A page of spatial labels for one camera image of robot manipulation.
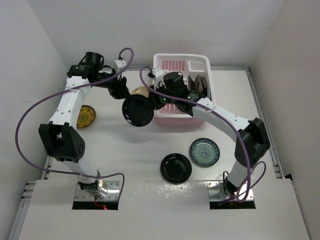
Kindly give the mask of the blue white floral plate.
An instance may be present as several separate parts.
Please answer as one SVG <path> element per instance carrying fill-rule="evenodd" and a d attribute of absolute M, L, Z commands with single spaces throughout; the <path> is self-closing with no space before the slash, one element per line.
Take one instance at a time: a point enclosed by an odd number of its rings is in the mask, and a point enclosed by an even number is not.
<path fill-rule="evenodd" d="M 208 83 L 207 79 L 202 76 L 201 77 L 201 82 L 202 82 L 202 93 L 207 97 L 208 96 Z"/>

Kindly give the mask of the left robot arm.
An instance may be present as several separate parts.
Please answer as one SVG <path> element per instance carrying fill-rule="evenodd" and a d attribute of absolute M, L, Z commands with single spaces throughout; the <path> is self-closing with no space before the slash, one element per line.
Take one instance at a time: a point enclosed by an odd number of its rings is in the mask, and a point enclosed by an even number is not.
<path fill-rule="evenodd" d="M 77 131 L 77 120 L 92 83 L 108 89 L 115 99 L 129 96 L 126 78 L 121 76 L 125 67 L 125 60 L 119 57 L 111 73 L 102 72 L 104 57 L 96 52 L 86 52 L 83 59 L 67 72 L 66 92 L 53 116 L 38 129 L 47 155 L 76 173 L 80 189 L 96 199 L 107 196 L 107 185 L 99 178 L 101 174 L 90 160 L 84 158 L 86 144 Z"/>

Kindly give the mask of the teal patterned plate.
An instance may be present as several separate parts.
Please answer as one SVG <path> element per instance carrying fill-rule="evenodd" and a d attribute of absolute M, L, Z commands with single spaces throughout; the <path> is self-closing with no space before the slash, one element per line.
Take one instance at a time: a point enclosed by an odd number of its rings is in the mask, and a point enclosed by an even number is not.
<path fill-rule="evenodd" d="M 194 164 L 201 168 L 209 168 L 220 159 L 218 145 L 209 138 L 198 138 L 189 147 L 189 156 Z"/>

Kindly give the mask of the beige floral small plate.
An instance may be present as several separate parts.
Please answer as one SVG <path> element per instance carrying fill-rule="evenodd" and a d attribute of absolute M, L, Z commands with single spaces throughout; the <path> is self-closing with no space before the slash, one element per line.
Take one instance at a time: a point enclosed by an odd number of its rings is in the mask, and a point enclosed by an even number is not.
<path fill-rule="evenodd" d="M 141 95 L 141 96 L 148 98 L 149 97 L 149 90 L 145 86 L 139 86 L 131 92 L 131 95 Z"/>

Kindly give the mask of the black glossy plate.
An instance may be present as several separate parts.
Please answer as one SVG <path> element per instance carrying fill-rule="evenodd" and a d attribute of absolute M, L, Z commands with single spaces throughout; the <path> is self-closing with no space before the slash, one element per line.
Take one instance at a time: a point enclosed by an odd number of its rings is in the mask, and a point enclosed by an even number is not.
<path fill-rule="evenodd" d="M 182 184 L 190 178 L 192 165 L 183 154 L 171 153 L 161 161 L 160 174 L 164 180 L 171 184 Z"/>
<path fill-rule="evenodd" d="M 153 104 L 143 95 L 130 95 L 122 104 L 122 115 L 132 126 L 144 127 L 154 118 Z"/>

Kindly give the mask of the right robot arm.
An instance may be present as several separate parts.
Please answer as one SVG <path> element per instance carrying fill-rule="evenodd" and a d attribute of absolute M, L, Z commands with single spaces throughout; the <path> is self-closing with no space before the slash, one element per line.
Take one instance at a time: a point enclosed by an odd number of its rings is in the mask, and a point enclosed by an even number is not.
<path fill-rule="evenodd" d="M 185 83 L 181 72 L 165 73 L 157 68 L 148 76 L 153 80 L 151 92 L 160 102 L 172 102 L 179 111 L 204 120 L 235 142 L 235 163 L 219 185 L 220 193 L 226 200 L 244 200 L 251 188 L 252 171 L 270 148 L 264 122 L 236 116 L 215 104 L 208 77 L 198 74 Z"/>

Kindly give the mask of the yellow patterned small plate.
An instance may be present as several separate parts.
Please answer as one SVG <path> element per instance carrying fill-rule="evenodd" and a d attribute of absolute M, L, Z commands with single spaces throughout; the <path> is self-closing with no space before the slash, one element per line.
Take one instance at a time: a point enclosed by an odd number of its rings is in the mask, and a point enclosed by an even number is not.
<path fill-rule="evenodd" d="M 76 121 L 76 127 L 78 129 L 89 127 L 95 121 L 96 116 L 97 114 L 93 107 L 82 105 Z"/>

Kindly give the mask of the cream plate dark patterned rim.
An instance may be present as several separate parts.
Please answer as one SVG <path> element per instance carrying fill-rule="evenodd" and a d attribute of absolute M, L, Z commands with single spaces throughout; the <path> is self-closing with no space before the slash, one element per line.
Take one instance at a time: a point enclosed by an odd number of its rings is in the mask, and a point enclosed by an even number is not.
<path fill-rule="evenodd" d="M 195 78 L 195 86 L 196 86 L 196 91 L 201 93 L 201 94 L 205 94 L 205 83 L 206 81 L 204 80 L 204 78 L 201 75 L 197 75 Z"/>

